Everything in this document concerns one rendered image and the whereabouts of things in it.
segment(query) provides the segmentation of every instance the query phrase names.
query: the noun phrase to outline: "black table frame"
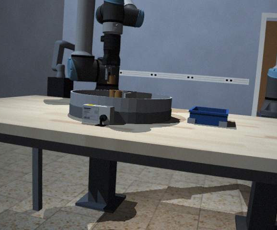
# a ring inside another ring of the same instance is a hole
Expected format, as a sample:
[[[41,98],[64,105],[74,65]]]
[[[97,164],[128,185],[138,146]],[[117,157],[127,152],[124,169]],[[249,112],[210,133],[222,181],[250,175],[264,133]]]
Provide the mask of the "black table frame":
[[[76,205],[114,212],[126,198],[115,193],[117,161],[189,173],[253,181],[247,216],[235,216],[237,230],[277,229],[277,173],[123,153],[0,133],[0,142],[33,148],[33,210],[42,209],[42,150],[90,157],[89,191]]]

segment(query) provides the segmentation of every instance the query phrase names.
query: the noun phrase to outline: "table leg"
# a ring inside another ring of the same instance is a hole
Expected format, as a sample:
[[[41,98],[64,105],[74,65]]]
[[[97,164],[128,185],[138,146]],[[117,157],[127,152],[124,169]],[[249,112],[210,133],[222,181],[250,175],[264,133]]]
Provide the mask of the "table leg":
[[[43,150],[32,148],[32,192],[35,211],[43,208]]]
[[[277,184],[252,182],[247,216],[235,216],[237,230],[277,230]]]
[[[90,157],[89,191],[76,205],[114,213],[126,198],[126,195],[115,193],[116,167],[116,161]]]

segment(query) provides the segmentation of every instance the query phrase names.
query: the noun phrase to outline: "table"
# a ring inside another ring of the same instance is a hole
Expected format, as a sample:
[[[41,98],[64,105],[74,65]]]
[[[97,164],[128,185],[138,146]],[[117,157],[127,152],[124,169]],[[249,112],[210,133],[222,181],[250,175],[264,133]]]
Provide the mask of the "table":
[[[78,206],[116,210],[126,197],[115,193],[121,161],[252,181],[237,230],[277,229],[277,119],[230,114],[236,128],[210,127],[172,109],[169,122],[100,127],[68,113],[67,98],[0,98],[0,142],[33,148],[33,210],[42,208],[42,150],[52,150],[90,157],[89,191]]]

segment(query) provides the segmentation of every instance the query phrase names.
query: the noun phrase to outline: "circular gray container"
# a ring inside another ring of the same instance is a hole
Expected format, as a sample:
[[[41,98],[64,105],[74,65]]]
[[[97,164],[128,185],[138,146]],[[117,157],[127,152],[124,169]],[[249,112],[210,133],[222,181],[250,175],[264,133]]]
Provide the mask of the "circular gray container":
[[[122,98],[109,97],[109,90],[72,90],[69,114],[82,118],[84,104],[114,106],[114,123],[152,124],[169,121],[172,98],[160,94],[123,91]]]

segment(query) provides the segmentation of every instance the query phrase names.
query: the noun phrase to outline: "blue bin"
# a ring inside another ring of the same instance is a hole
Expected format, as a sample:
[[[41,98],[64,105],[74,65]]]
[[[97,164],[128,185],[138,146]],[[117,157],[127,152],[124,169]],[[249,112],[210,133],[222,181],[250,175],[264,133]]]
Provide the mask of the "blue bin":
[[[219,122],[227,122],[228,109],[217,109],[195,106],[189,110],[190,118],[196,120],[195,124],[219,126]]]

